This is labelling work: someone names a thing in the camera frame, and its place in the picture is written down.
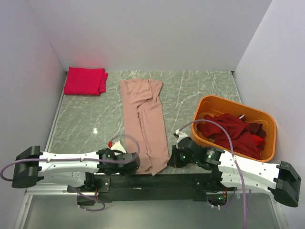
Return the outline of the pink t shirt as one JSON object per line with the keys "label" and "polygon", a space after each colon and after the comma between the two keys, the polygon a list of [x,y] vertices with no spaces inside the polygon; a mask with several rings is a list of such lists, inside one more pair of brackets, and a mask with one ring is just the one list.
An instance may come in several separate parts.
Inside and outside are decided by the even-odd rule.
{"label": "pink t shirt", "polygon": [[159,98],[162,86],[155,79],[120,80],[124,131],[140,146],[137,174],[154,176],[166,168],[170,158]]}

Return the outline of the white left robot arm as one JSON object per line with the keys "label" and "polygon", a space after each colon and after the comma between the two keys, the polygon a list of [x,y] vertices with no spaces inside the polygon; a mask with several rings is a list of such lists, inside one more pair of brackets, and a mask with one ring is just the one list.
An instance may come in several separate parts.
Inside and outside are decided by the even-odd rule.
{"label": "white left robot arm", "polygon": [[137,153],[122,146],[84,154],[55,154],[31,146],[16,157],[13,188],[29,188],[40,183],[68,185],[89,192],[95,187],[94,174],[134,174],[140,166]]}

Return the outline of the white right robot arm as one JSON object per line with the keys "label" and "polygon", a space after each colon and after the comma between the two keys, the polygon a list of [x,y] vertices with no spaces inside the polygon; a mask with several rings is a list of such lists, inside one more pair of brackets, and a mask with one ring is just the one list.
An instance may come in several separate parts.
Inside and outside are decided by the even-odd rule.
{"label": "white right robot arm", "polygon": [[208,178],[196,182],[199,190],[217,193],[231,188],[247,189],[268,194],[288,207],[299,205],[301,177],[288,162],[269,164],[232,156],[227,150],[203,147],[186,137],[172,146],[167,165],[181,168],[188,164],[210,171]]}

